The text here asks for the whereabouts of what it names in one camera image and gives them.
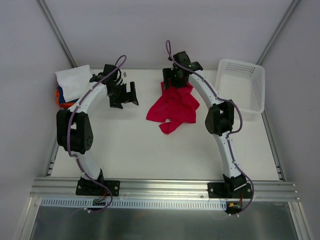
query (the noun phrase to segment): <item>gray wall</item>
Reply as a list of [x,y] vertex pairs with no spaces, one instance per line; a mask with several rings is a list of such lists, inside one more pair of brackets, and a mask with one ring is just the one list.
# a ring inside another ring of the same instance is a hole
[[55,71],[70,68],[35,0],[0,3],[0,238],[14,237],[55,132]]
[[222,58],[257,62],[291,0],[46,0],[79,66],[162,69],[186,50],[206,69]]
[[287,178],[320,239],[320,2],[301,1],[265,68],[265,111]]

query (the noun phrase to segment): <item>white tabletop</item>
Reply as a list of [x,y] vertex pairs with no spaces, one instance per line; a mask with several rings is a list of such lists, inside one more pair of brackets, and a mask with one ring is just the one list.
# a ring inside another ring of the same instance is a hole
[[[216,71],[204,71],[213,81]],[[195,89],[199,101],[195,124],[183,124],[169,135],[161,132],[160,123],[146,120],[150,107],[161,96],[162,70],[126,70],[126,83],[135,82],[139,106],[123,104],[123,109],[109,107],[106,97],[93,110],[92,152],[105,178],[222,180],[223,167],[218,145],[205,127],[208,109]],[[234,129],[239,126],[235,119]],[[242,169],[253,180],[278,181],[278,173],[262,117],[245,121],[233,142]],[[52,177],[80,177],[73,158],[59,147]]]

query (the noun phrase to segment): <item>crumpled red cloth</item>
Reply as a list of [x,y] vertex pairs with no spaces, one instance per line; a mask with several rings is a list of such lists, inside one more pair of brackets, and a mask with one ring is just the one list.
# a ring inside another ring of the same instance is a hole
[[170,134],[182,123],[194,124],[196,122],[196,110],[199,102],[191,95],[194,88],[187,83],[186,87],[170,87],[164,90],[164,82],[161,82],[162,96],[150,108],[146,119],[158,123],[161,131]]

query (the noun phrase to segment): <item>cable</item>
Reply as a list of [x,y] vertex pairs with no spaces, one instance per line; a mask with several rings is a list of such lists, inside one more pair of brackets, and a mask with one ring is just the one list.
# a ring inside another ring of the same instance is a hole
[[253,183],[253,181],[251,180],[251,178],[248,177],[248,175],[246,175],[246,174],[244,173],[244,171],[238,166],[238,164],[237,164],[237,162],[236,162],[236,159],[235,159],[235,156],[234,156],[234,153],[233,153],[233,151],[232,151],[231,142],[230,142],[230,139],[229,139],[229,136],[230,136],[231,134],[236,134],[236,133],[240,132],[241,129],[242,129],[242,127],[243,127],[243,118],[242,118],[240,109],[238,108],[238,106],[237,106],[233,101],[219,97],[218,94],[215,92],[215,90],[214,90],[214,89],[211,87],[211,85],[207,82],[207,80],[205,80],[204,77],[201,76],[199,73],[197,73],[197,72],[195,72],[195,71],[192,71],[192,70],[190,70],[190,69],[188,69],[188,68],[180,65],[180,64],[174,59],[174,57],[173,57],[172,54],[171,54],[171,43],[170,43],[170,40],[165,41],[165,48],[166,48],[166,51],[167,51],[170,59],[174,62],[175,65],[177,65],[179,68],[181,68],[181,69],[183,69],[183,70],[188,71],[188,72],[191,73],[191,74],[194,74],[194,75],[198,76],[198,77],[202,80],[202,82],[204,82],[204,83],[208,86],[208,88],[210,89],[210,91],[212,92],[212,94],[214,95],[214,97],[215,97],[217,100],[220,100],[220,101],[223,101],[223,102],[227,102],[227,103],[232,104],[232,105],[234,106],[236,112],[237,112],[238,115],[239,115],[239,119],[240,119],[240,126],[239,126],[239,128],[238,128],[237,130],[234,130],[234,131],[229,132],[229,133],[226,135],[226,140],[227,140],[227,143],[228,143],[228,147],[229,147],[229,150],[230,150],[230,154],[231,154],[231,158],[232,158],[233,164],[234,164],[235,167],[239,170],[239,172],[240,172],[241,174],[243,174],[243,175],[248,179],[248,181],[250,182],[251,187],[252,187],[252,196],[251,196],[250,201],[248,202],[248,204],[241,210],[241,212],[243,212],[245,209],[247,209],[247,207],[251,204],[251,202],[252,202],[253,199],[254,199],[255,187],[254,187],[254,183]]
[[118,64],[119,60],[124,58],[124,60],[120,63],[119,66],[117,66],[114,70],[112,70],[108,75],[106,75],[105,77],[103,77],[102,79],[100,79],[95,85],[93,85],[93,87],[91,89],[89,89],[84,96],[80,99],[78,106],[75,107],[75,109],[73,110],[70,119],[69,119],[69,123],[68,123],[68,128],[67,128],[67,134],[66,134],[66,146],[67,146],[67,151],[70,157],[75,158],[76,163],[78,165],[78,167],[80,168],[82,174],[84,176],[86,176],[89,180],[91,180],[93,183],[97,184],[98,186],[104,188],[110,195],[111,199],[108,202],[108,204],[106,204],[103,208],[99,209],[99,210],[88,210],[88,213],[99,213],[103,210],[105,210],[107,207],[109,207],[113,201],[113,196],[112,196],[112,192],[109,190],[109,188],[107,188],[106,186],[104,186],[103,184],[97,182],[95,179],[93,179],[91,176],[89,176],[86,171],[84,170],[84,168],[82,167],[81,163],[80,163],[80,159],[79,156],[77,154],[72,154],[71,153],[71,147],[70,147],[70,133],[71,133],[71,125],[72,125],[72,121],[74,119],[74,116],[76,114],[76,112],[78,111],[78,109],[80,109],[81,104],[84,102],[84,100],[86,99],[86,97],[93,91],[93,89],[95,89],[101,82],[103,82],[105,79],[107,79],[109,76],[111,76],[113,73],[115,73],[116,71],[118,71],[118,69],[126,62],[127,60],[127,56],[126,55],[121,55],[117,61],[115,62],[115,65]]

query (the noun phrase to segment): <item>white basket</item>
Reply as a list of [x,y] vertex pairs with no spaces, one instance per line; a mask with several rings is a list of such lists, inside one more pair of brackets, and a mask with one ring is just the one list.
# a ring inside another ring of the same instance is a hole
[[244,120],[252,121],[265,110],[265,69],[262,66],[222,59],[215,88],[221,98],[234,101]]

